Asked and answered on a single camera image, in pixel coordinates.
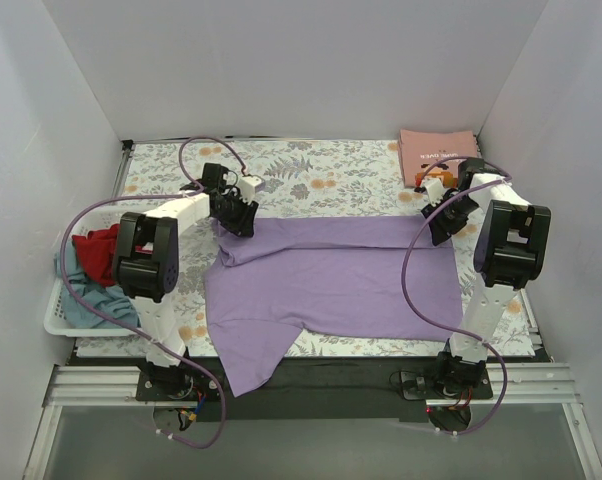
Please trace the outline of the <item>purple t shirt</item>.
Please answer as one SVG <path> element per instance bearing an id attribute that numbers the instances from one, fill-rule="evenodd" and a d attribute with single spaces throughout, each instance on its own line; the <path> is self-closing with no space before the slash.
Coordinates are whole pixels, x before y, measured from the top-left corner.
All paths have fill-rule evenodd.
<path id="1" fill-rule="evenodd" d="M 418 232 L 420 216 L 259 218 L 252 238 L 212 225 L 205 274 L 208 333 L 235 396 L 266 383 L 304 330 L 443 341 L 417 317 L 457 327 L 454 249 Z"/>

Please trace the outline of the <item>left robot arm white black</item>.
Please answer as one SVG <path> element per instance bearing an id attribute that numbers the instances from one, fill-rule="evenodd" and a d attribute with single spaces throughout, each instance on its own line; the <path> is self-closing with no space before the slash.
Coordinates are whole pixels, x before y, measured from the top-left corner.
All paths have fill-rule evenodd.
<path id="1" fill-rule="evenodd" d="M 255 175 L 230 181 L 229 175 L 227 167 L 206 163 L 202 177 L 182 187 L 178 196 L 141 213 L 126 212 L 119 222 L 112 278 L 131 300 L 140 331 L 151 342 L 141 370 L 153 387 L 171 398 L 188 397 L 195 386 L 182 362 L 188 350 L 173 307 L 179 237 L 207 218 L 238 238 L 254 235 L 259 207 L 255 197 L 265 181 Z"/>

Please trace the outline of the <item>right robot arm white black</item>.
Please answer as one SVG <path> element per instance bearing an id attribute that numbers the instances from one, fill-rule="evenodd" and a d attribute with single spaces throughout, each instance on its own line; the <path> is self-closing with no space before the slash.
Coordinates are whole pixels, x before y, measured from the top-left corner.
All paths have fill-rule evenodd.
<path id="1" fill-rule="evenodd" d="M 446 396 L 468 394 L 487 381 L 491 339 L 507 304 L 541 273 L 551 222 L 549 208 L 518 195 L 511 177 L 481 158 L 458 165 L 457 185 L 446 187 L 427 168 L 417 188 L 428 196 L 421 210 L 437 246 L 459 233 L 472 212 L 484 215 L 473 255 L 477 274 L 459 326 L 437 355 L 433 383 Z"/>

